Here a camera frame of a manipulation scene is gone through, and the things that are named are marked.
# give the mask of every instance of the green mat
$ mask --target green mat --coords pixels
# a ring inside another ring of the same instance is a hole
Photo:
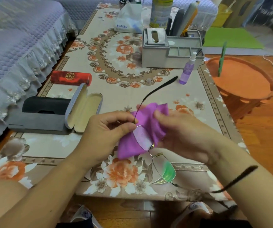
[[[211,27],[206,32],[204,46],[222,47],[226,41],[228,48],[264,49],[264,46],[243,28]]]

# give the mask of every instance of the forearm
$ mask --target forearm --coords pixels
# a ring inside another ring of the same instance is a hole
[[[91,163],[81,165],[73,152],[0,218],[0,227],[55,227]]]
[[[273,227],[273,176],[243,149],[225,141],[218,149],[219,160],[209,166],[218,180],[227,185],[246,168],[259,168],[228,189],[253,227]]]

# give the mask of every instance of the left hand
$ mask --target left hand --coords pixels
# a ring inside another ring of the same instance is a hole
[[[74,152],[79,152],[78,157],[85,164],[91,161],[95,165],[104,161],[117,142],[135,130],[136,125],[133,122],[134,116],[129,112],[114,111],[93,115]]]

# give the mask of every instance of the hand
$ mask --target hand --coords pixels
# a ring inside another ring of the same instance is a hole
[[[112,152],[121,137],[136,128],[133,121],[134,116],[123,111],[93,115],[75,152],[79,152],[78,157],[84,163],[91,161],[91,164],[95,165],[102,162]]]
[[[171,150],[182,157],[212,164],[217,160],[217,149],[227,139],[194,116],[169,110],[166,116],[159,111],[154,117],[167,129],[157,147]]]

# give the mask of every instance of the glasses lens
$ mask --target glasses lens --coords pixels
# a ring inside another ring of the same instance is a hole
[[[133,131],[133,135],[137,141],[137,143],[146,151],[150,150],[150,147],[153,144],[153,141],[142,126],[137,126],[136,129]]]
[[[167,158],[164,155],[154,156],[152,162],[162,178],[168,183],[172,182],[176,176],[176,171]]]

